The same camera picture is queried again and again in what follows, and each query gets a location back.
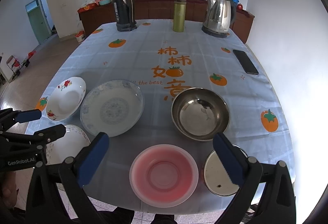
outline green bottle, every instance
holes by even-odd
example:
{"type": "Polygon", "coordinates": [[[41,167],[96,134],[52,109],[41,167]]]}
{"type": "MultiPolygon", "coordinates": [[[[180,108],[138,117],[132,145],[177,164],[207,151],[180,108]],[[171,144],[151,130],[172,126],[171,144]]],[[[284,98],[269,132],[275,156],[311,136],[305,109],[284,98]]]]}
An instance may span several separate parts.
{"type": "Polygon", "coordinates": [[[174,0],[173,30],[183,32],[186,15],[186,0],[174,0]]]}

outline brown sideboard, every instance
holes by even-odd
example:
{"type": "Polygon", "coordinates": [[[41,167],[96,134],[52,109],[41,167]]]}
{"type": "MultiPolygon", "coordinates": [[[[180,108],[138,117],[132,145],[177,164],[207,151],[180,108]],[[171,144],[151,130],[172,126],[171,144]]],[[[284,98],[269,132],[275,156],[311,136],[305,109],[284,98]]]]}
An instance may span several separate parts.
{"type": "MultiPolygon", "coordinates": [[[[186,20],[204,22],[207,1],[187,0],[186,20]]],[[[174,0],[134,0],[135,19],[173,19],[174,0]]],[[[98,6],[79,13],[86,36],[101,24],[116,22],[113,3],[98,6]]],[[[254,16],[246,11],[237,10],[235,22],[230,28],[243,43],[246,43],[254,16]]]]}

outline table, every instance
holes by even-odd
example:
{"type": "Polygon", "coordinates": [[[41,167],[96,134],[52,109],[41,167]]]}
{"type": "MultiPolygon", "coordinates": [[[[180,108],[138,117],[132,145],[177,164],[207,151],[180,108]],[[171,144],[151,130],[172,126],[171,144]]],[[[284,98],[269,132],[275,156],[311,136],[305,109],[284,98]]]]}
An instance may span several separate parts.
{"type": "MultiPolygon", "coordinates": [[[[87,93],[106,81],[128,79],[137,83],[144,94],[145,109],[140,120],[126,133],[110,139],[109,151],[91,183],[84,187],[86,194],[112,205],[161,214],[195,214],[227,207],[232,197],[212,194],[201,177],[188,200],[168,209],[141,202],[129,183],[134,158],[156,144],[173,144],[187,150],[201,175],[205,160],[213,151],[212,142],[194,141],[179,133],[170,113],[173,96],[189,86],[218,93],[230,109],[225,135],[231,143],[260,162],[275,164],[284,160],[294,181],[295,162],[288,126],[272,85],[252,53],[232,30],[222,39],[201,31],[200,22],[186,21],[183,33],[173,32],[172,25],[172,20],[138,20],[137,29],[124,33],[117,31],[115,23],[101,25],[98,33],[91,34],[71,54],[45,89],[42,97],[50,96],[63,80],[79,76],[86,81],[87,93]],[[245,51],[259,75],[246,74],[233,49],[245,51]],[[213,74],[226,78],[227,84],[216,85],[215,77],[210,78],[213,74]],[[268,132],[261,123],[261,113],[268,109],[279,122],[275,132],[268,132]]],[[[84,129],[80,109],[59,123],[84,129]]],[[[30,122],[26,133],[59,123],[49,120],[43,110],[42,118],[30,122]]],[[[253,201],[258,201],[263,188],[261,184],[253,201]]]]}

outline pink bowl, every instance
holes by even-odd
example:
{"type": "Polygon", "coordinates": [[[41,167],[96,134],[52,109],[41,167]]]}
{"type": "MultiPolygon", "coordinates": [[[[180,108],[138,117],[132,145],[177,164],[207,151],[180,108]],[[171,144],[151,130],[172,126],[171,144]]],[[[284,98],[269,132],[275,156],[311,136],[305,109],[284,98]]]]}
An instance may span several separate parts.
{"type": "Polygon", "coordinates": [[[143,202],[160,208],[187,200],[198,183],[193,157],[175,145],[154,145],[143,150],[130,168],[130,184],[143,202]]]}

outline metal bolt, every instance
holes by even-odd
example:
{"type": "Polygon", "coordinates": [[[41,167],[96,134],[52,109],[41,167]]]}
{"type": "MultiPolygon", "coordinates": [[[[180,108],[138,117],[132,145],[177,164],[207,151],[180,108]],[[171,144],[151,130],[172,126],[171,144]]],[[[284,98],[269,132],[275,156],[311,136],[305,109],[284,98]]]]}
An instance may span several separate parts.
{"type": "Polygon", "coordinates": [[[280,165],[282,168],[284,168],[284,167],[286,166],[286,163],[283,162],[282,160],[280,160],[280,161],[279,161],[279,165],[280,165]]]}
{"type": "Polygon", "coordinates": [[[257,162],[257,159],[256,159],[255,157],[253,157],[253,156],[250,156],[250,157],[248,158],[248,162],[249,162],[249,163],[256,163],[256,162],[257,162]]]}
{"type": "Polygon", "coordinates": [[[69,157],[67,157],[67,158],[65,159],[65,163],[66,163],[66,164],[71,164],[71,163],[73,163],[73,161],[74,161],[74,158],[71,157],[71,156],[69,156],[69,157]]]}
{"type": "Polygon", "coordinates": [[[36,166],[37,168],[42,167],[42,165],[43,165],[43,162],[42,162],[42,161],[38,161],[38,162],[35,164],[35,166],[36,166]]]}

